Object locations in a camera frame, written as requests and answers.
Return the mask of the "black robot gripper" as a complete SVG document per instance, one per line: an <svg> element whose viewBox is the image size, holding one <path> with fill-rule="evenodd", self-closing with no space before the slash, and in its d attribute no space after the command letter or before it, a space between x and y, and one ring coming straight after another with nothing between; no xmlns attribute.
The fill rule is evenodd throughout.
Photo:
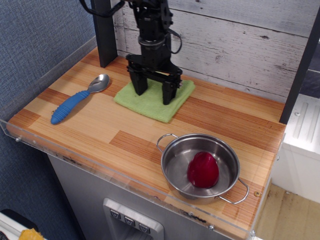
<svg viewBox="0 0 320 240"><path fill-rule="evenodd" d="M128 54L127 70L135 92L140 96L148 88L147 78L163 83L163 104L168 105L175 98L177 88L181 86L182 71L171 62L171 38L159 41L147 41L138 38L141 54Z"/></svg>

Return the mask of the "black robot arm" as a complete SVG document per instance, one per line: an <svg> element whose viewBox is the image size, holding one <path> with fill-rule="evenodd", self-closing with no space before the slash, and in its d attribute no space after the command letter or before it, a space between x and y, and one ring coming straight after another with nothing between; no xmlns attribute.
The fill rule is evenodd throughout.
<svg viewBox="0 0 320 240"><path fill-rule="evenodd" d="M182 81L182 70L171 62L171 36L181 36L170 29L173 24L168 2L166 0L132 0L133 9L139 29L138 43L141 54L128 54L127 70L135 92L140 96L148 89L148 80L162 83L163 104L168 105L175 98Z"/></svg>

